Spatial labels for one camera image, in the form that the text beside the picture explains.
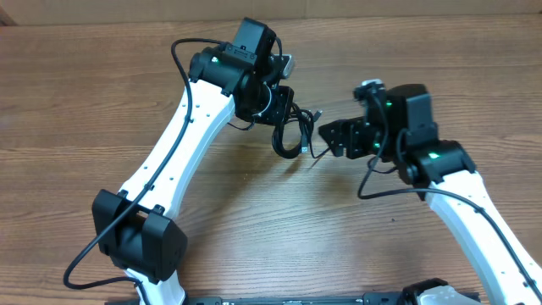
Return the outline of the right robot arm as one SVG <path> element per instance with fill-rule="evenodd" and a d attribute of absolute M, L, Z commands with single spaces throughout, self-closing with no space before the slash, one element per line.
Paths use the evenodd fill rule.
<path fill-rule="evenodd" d="M 493 304 L 539 304 L 541 268 L 492 203 L 474 161 L 458 141 L 441 140 L 432 99 L 422 84 L 388 89 L 366 80 L 353 91 L 364 114 L 322 125 L 319 135 L 336 156 L 392 162 L 403 190 L 415 193 L 448 227 Z"/>

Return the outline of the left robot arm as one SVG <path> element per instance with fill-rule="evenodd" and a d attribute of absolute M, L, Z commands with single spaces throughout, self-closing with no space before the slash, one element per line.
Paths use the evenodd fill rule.
<path fill-rule="evenodd" d="M 264 23 L 245 18 L 232 42 L 208 41 L 186 71 L 179 107 L 141 167 L 118 192 L 101 190 L 92 215 L 102 253 L 135 284 L 140 304 L 183 304 L 177 268 L 187 237 L 174 222 L 185 190 L 233 117 L 279 125 L 290 111 L 293 58 Z"/>

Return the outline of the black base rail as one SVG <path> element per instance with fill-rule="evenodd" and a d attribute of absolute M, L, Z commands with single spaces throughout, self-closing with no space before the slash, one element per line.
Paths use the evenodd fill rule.
<path fill-rule="evenodd" d="M 478 292 L 457 292 L 437 278 L 418 282 L 403 291 L 370 291 L 348 297 L 187 297 L 190 305 L 378 305 L 378 304 L 480 304 Z"/>

